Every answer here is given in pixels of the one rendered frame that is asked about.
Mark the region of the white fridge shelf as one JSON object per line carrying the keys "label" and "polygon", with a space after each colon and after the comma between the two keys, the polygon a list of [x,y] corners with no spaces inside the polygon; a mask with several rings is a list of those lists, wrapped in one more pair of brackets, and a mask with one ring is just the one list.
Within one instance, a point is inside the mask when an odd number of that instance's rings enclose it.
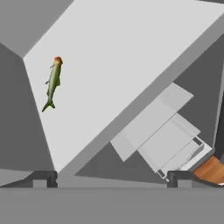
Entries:
{"label": "white fridge shelf", "polygon": [[168,86],[110,141],[120,159],[128,159],[192,98],[193,94],[179,85]]}
{"label": "white fridge shelf", "polygon": [[[74,0],[24,57],[55,170],[77,161],[222,14],[224,5],[200,0]],[[55,57],[55,108],[42,111]]]}

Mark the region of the green fish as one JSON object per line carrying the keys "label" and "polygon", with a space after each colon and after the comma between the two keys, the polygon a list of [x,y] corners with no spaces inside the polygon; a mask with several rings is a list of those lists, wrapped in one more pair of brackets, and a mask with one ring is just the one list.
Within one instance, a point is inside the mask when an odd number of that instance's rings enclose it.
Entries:
{"label": "green fish", "polygon": [[51,66],[51,74],[49,80],[46,82],[48,85],[48,89],[46,92],[47,95],[47,102],[45,106],[43,107],[42,111],[45,111],[49,106],[51,106],[53,109],[55,108],[55,105],[53,103],[53,95],[55,92],[55,89],[57,86],[60,85],[60,72],[62,67],[63,61],[61,57],[55,57],[53,60],[53,64]]}

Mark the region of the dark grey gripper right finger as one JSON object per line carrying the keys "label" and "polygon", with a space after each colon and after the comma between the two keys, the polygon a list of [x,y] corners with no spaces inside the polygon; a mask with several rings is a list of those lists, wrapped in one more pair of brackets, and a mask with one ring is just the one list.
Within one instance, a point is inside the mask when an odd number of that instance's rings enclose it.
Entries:
{"label": "dark grey gripper right finger", "polygon": [[215,184],[213,182],[198,178],[196,175],[190,173],[189,171],[168,171],[167,172],[167,187],[177,188],[179,180],[191,180],[200,183],[204,186],[214,187],[214,188],[224,188],[224,185]]}

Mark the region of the white fridge drawer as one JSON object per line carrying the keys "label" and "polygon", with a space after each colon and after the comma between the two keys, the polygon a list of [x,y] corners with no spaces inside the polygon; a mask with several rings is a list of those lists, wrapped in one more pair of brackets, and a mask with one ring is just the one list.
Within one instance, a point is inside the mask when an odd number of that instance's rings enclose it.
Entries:
{"label": "white fridge drawer", "polygon": [[138,152],[161,179],[166,179],[168,171],[187,171],[207,147],[199,133],[183,116],[175,114]]}

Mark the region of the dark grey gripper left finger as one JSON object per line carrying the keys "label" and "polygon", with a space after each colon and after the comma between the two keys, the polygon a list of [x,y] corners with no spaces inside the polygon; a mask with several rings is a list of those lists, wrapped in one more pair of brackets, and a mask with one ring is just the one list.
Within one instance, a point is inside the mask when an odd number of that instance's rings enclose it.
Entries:
{"label": "dark grey gripper left finger", "polygon": [[1,188],[33,188],[34,180],[45,180],[47,188],[57,188],[58,173],[56,171],[34,171],[26,178],[1,185]]}

